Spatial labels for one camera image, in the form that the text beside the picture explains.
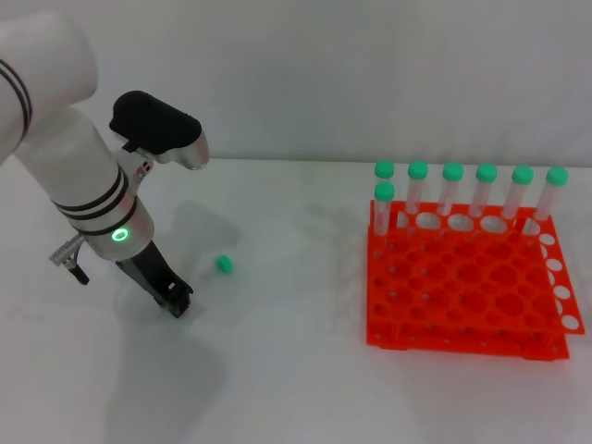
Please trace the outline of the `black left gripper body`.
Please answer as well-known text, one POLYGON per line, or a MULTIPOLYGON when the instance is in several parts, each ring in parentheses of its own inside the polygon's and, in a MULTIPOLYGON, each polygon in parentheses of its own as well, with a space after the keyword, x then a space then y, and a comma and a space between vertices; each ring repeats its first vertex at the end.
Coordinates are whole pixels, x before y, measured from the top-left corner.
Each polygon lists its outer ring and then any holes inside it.
POLYGON ((153 241, 133 257, 116 261, 116 265, 150 293, 160 306, 168 311, 179 309, 176 290, 179 279, 153 241))

